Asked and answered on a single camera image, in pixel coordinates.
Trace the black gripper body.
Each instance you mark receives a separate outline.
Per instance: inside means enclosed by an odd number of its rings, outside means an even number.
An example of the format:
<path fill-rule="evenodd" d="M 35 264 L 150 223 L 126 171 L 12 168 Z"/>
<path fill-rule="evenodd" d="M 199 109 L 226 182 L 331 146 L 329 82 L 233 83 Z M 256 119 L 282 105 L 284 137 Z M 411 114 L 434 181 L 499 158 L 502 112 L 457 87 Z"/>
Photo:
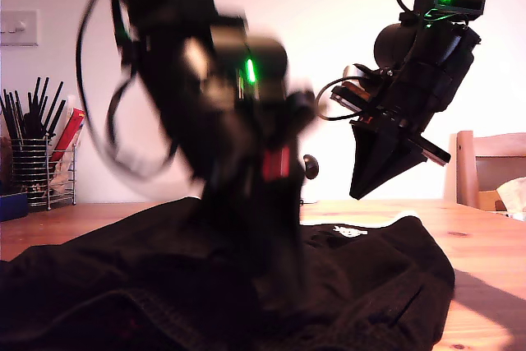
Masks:
<path fill-rule="evenodd" d="M 391 76 L 387 70 L 356 66 L 348 91 L 361 100 L 353 124 L 393 137 L 397 143 L 410 140 L 432 162 L 445 165 L 451 155 L 422 134 L 436 113 L 451 103 L 465 72 L 449 76 L 426 65 L 408 65 Z"/>

